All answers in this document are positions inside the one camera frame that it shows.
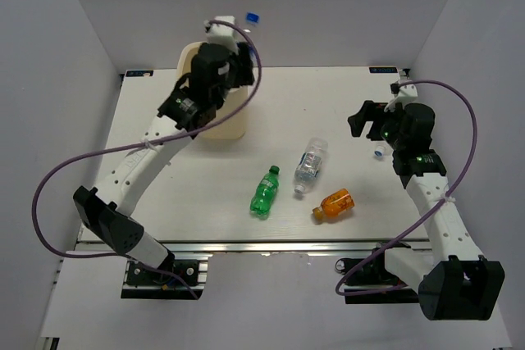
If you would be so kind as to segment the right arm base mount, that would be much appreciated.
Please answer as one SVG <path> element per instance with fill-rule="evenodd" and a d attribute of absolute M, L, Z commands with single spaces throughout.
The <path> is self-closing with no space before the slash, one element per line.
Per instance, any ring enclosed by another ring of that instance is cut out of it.
<path fill-rule="evenodd" d="M 335 270 L 338 274 L 345 275 L 359 262 L 361 260 L 358 258 L 340 258 L 335 263 Z M 355 293 L 366 291 L 368 288 L 401 285 L 401 280 L 385 269 L 385 256 L 381 254 L 374 261 L 360 268 L 344 284 L 350 292 Z M 412 289 L 405 287 L 392 292 L 345 297 L 345 303 L 347 305 L 418 304 L 418 295 Z"/>

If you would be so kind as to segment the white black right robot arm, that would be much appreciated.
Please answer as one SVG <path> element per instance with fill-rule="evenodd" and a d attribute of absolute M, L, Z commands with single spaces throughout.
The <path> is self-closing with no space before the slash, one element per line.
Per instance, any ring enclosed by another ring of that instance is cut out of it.
<path fill-rule="evenodd" d="M 385 103 L 367 100 L 348 123 L 354 137 L 371 123 L 367 138 L 392 148 L 395 173 L 418 213 L 429 216 L 423 225 L 433 262 L 395 243 L 372 260 L 372 277 L 383 284 L 396 277 L 406 284 L 417 294 L 429 320 L 488 320 L 504 282 L 504 269 L 486 259 L 446 196 L 446 168 L 431 149 L 435 112 L 420 103 L 396 104 L 390 110 Z"/>

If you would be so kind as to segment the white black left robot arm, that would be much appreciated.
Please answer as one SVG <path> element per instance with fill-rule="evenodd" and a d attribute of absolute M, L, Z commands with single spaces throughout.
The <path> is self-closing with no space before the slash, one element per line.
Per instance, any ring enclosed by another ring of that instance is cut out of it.
<path fill-rule="evenodd" d="M 170 160 L 210 124 L 231 89 L 254 82 L 253 61 L 247 43 L 235 50 L 203 43 L 157 110 L 139 148 L 91 189 L 79 187 L 73 200 L 85 227 L 117 255 L 145 265 L 145 274 L 157 284 L 173 274 L 173 254 L 133 219 L 132 213 L 149 185 Z"/>

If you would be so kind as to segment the clear bottle pale cap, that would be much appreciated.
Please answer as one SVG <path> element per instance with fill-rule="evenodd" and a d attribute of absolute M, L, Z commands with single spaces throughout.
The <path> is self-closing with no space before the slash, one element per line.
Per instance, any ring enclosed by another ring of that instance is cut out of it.
<path fill-rule="evenodd" d="M 377 160 L 389 156 L 389 149 L 384 144 L 377 144 L 373 149 L 373 155 Z"/>

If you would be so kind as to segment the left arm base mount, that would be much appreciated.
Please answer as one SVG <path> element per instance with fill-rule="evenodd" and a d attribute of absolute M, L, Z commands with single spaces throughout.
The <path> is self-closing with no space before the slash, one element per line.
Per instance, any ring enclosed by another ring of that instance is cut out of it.
<path fill-rule="evenodd" d="M 129 261 L 121 286 L 122 299 L 135 300 L 198 300 L 207 280 L 208 259 L 176 258 L 171 275 L 145 269 Z"/>

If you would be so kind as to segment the green plastic soda bottle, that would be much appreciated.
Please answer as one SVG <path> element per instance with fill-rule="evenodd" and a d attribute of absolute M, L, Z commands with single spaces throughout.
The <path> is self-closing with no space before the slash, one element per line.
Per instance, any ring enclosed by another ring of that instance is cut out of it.
<path fill-rule="evenodd" d="M 249 206 L 250 212 L 255 216 L 260 218 L 269 216 L 279 189 L 279 174 L 280 168 L 278 166 L 271 166 L 259 182 Z"/>

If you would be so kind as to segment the clear bottle blue cap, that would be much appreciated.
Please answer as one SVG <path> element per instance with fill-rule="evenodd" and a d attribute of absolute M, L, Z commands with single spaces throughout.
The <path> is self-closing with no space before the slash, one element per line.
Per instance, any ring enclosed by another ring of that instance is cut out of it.
<path fill-rule="evenodd" d="M 256 63 L 254 48 L 258 48 L 260 42 L 260 16 L 253 12 L 247 12 L 242 24 L 243 31 L 250 37 L 251 44 L 249 45 L 249 53 L 251 59 Z"/>

